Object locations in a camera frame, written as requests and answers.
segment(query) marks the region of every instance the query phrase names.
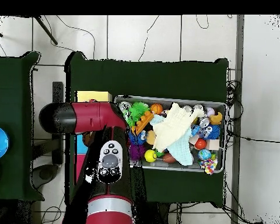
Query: gray tray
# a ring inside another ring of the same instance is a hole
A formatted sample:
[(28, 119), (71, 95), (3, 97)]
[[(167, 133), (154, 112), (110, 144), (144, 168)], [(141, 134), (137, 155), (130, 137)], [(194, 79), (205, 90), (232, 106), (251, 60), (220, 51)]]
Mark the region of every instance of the gray tray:
[[(227, 111), (228, 106), (225, 103), (221, 102), (211, 102), (211, 101), (196, 101), (196, 100), (176, 100), (176, 99), (165, 99), (165, 98), (151, 98), (151, 97), (141, 97), (141, 96), (123, 96), (118, 95), (114, 99), (114, 103), (120, 103), (120, 102), (144, 102), (151, 106), (153, 103), (160, 103), (164, 109), (169, 109), (173, 102), (177, 103), (180, 107), (183, 107), (185, 105), (193, 107), (196, 104), (202, 104), (206, 107), (212, 107), (213, 109), (220, 111), (223, 115), (223, 119), (220, 125), (220, 147), (218, 151), (215, 153), (218, 156), (218, 164), (216, 167), (216, 170), (214, 173), (220, 173), (225, 166), (225, 146), (226, 146), (226, 122), (227, 122)], [(185, 171), (185, 172), (204, 172), (204, 169), (201, 169), (198, 164), (198, 150), (193, 149), (191, 151), (194, 157), (193, 164), (191, 166), (182, 166), (179, 162), (168, 164), (166, 162), (163, 162), (161, 158), (157, 158), (155, 162), (147, 162), (144, 158), (141, 161), (138, 162), (131, 162), (131, 167), (135, 165), (141, 165), (144, 169), (159, 169), (159, 170), (172, 170), (172, 171)]]

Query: black cylinder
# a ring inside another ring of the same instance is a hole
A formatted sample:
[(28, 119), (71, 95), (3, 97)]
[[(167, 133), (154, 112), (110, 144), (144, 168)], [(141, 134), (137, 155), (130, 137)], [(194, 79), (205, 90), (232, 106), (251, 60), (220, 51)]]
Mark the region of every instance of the black cylinder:
[(74, 134), (76, 114), (70, 103), (50, 103), (40, 111), (41, 127), (52, 134)]

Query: robot control buttons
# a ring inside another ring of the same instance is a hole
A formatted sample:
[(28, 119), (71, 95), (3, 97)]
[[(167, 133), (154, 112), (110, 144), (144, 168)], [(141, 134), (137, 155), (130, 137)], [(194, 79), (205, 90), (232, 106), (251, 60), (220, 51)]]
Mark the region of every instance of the robot control buttons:
[(101, 147), (97, 178), (102, 183), (111, 184), (121, 178), (122, 149), (120, 143), (115, 140), (108, 141)]
[(101, 166), (105, 167), (107, 169), (112, 169), (114, 167), (117, 167), (118, 166), (118, 159), (115, 155), (112, 155), (112, 154), (106, 155), (103, 158), (103, 162), (102, 162)]

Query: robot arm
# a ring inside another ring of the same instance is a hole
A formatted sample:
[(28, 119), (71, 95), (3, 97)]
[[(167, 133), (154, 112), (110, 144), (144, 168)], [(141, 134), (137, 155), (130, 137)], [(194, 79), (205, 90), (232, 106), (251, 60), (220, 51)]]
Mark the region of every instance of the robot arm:
[(96, 132), (62, 224), (132, 224), (127, 123), (117, 105), (51, 103), (40, 124), (49, 133)]

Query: dark green table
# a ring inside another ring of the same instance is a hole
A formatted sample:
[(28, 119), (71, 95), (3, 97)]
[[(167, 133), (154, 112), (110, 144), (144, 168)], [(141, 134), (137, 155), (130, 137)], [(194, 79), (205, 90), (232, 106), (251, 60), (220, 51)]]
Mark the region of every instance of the dark green table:
[(0, 199), (42, 200), (30, 184), (32, 162), (31, 74), (37, 52), (22, 57), (0, 57), (0, 127), (10, 140), (0, 158)]
[[(65, 64), (66, 99), (75, 91), (108, 91), (112, 96), (132, 95), (226, 102), (228, 61), (124, 62), (85, 60), (72, 52)], [(71, 137), (69, 187), (74, 189), (74, 138)], [(213, 202), (223, 205), (223, 172), (211, 176), (197, 172), (144, 169), (148, 201)], [(135, 180), (133, 169), (131, 179)]]

